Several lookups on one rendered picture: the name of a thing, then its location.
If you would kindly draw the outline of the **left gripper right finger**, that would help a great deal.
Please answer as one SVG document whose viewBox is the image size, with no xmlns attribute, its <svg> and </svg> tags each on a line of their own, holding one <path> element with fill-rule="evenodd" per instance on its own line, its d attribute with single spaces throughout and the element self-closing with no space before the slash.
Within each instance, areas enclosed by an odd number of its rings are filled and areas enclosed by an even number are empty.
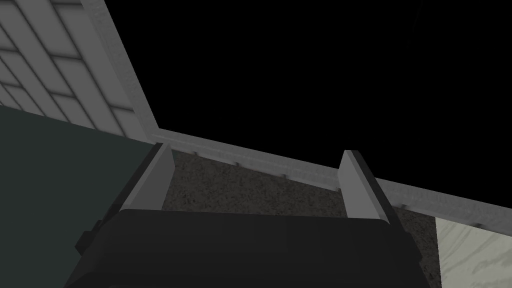
<svg viewBox="0 0 512 288">
<path fill-rule="evenodd" d="M 395 210 L 359 151 L 343 151 L 338 182 L 348 218 L 397 224 Z"/>
</svg>

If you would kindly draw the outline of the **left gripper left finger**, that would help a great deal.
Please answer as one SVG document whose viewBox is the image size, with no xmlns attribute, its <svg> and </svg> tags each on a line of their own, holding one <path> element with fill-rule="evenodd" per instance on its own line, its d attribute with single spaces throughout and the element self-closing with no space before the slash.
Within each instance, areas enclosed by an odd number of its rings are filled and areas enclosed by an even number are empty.
<svg viewBox="0 0 512 288">
<path fill-rule="evenodd" d="M 175 161 L 169 144 L 157 143 L 158 148 L 151 161 L 135 178 L 134 187 L 129 190 L 120 210 L 155 210 L 163 208 L 164 201 L 175 172 Z"/>
</svg>

